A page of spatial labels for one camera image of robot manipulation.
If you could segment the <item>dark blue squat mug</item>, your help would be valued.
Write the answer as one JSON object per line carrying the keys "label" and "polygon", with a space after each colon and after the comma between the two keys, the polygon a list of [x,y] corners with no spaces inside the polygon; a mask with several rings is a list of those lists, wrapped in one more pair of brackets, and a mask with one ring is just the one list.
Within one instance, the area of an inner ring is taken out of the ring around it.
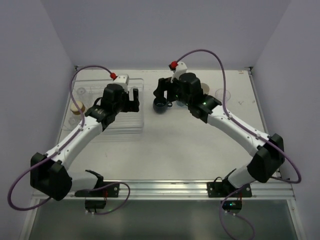
{"label": "dark blue squat mug", "polygon": [[172,102],[167,101],[166,98],[155,98],[152,103],[152,108],[157,114],[164,114],[172,106]]}

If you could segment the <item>orange mug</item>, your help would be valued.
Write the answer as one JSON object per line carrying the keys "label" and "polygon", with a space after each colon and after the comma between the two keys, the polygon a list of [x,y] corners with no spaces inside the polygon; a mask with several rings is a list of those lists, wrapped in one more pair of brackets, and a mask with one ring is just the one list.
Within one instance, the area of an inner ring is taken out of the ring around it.
{"label": "orange mug", "polygon": [[201,83],[203,93],[208,95],[210,93],[210,87],[206,83]]}

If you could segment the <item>beige bottomed cup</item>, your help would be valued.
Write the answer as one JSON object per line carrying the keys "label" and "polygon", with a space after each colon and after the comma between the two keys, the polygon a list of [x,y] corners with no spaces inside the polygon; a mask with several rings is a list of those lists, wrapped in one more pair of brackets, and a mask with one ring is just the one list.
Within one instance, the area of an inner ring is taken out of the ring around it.
{"label": "beige bottomed cup", "polygon": [[74,115],[78,116],[81,114],[80,112],[85,112],[86,107],[81,101],[77,100],[75,103],[71,102],[69,109]]}

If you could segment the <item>clear glass with sticker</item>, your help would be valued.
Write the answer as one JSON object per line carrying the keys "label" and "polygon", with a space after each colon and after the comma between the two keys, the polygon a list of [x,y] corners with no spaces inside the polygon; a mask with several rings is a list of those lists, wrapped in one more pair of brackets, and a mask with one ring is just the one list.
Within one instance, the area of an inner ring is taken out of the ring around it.
{"label": "clear glass with sticker", "polygon": [[[215,91],[214,97],[222,102],[224,99],[224,89],[223,88],[217,89]],[[230,100],[230,98],[231,98],[231,93],[228,90],[226,90],[225,91],[225,101],[228,102]]]}

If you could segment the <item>light blue floral mug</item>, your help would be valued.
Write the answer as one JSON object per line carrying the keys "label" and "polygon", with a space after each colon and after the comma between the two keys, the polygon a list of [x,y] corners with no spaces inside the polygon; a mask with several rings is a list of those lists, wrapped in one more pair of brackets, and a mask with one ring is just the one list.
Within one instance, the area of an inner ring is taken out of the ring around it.
{"label": "light blue floral mug", "polygon": [[187,107],[187,105],[185,104],[185,103],[183,103],[182,101],[179,101],[179,100],[177,100],[176,101],[176,104],[179,106],[179,107]]}

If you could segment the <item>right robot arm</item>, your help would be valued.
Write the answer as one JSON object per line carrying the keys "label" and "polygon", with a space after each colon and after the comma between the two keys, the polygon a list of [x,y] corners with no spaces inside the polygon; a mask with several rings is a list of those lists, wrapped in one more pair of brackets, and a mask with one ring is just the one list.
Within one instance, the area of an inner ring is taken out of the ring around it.
{"label": "right robot arm", "polygon": [[268,135],[261,132],[230,112],[225,112],[218,99],[203,92],[201,82],[194,73],[183,73],[174,79],[160,78],[153,94],[161,101],[179,101],[187,105],[195,118],[221,130],[252,156],[248,164],[224,178],[227,188],[239,189],[254,181],[266,183],[283,164],[283,138],[276,133]]}

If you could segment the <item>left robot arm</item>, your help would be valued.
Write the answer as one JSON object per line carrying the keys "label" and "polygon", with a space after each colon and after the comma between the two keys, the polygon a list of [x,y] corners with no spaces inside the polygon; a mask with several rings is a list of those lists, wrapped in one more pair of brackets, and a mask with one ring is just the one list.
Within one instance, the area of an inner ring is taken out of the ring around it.
{"label": "left robot arm", "polygon": [[134,88],[131,92],[124,83],[108,84],[67,137],[45,154],[35,153],[30,160],[31,187],[56,201],[69,192],[104,194],[109,185],[102,175],[87,170],[88,176],[75,178],[68,170],[81,151],[104,132],[119,113],[139,112],[139,90]]}

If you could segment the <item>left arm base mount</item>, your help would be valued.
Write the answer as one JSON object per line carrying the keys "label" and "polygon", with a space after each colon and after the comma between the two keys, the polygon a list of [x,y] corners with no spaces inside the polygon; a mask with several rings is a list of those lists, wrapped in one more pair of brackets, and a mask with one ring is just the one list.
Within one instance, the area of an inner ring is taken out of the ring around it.
{"label": "left arm base mount", "polygon": [[97,183],[91,190],[78,190],[74,193],[76,198],[86,198],[84,208],[90,213],[98,213],[104,210],[107,205],[107,198],[117,198],[119,196],[119,182]]}

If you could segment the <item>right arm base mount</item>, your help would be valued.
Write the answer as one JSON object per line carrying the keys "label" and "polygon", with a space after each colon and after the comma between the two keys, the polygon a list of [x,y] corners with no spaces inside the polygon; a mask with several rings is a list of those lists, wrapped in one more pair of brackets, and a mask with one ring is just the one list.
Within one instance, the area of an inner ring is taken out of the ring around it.
{"label": "right arm base mount", "polygon": [[[226,180],[223,180],[221,177],[216,177],[213,181],[206,183],[207,195],[209,198],[220,198],[224,199],[236,189],[227,183]],[[246,184],[244,188],[237,190],[236,193],[231,195],[231,198],[235,200],[226,200],[222,205],[224,211],[229,213],[237,214],[242,210],[243,207],[243,198],[251,198],[253,196],[252,189],[250,184]]]}

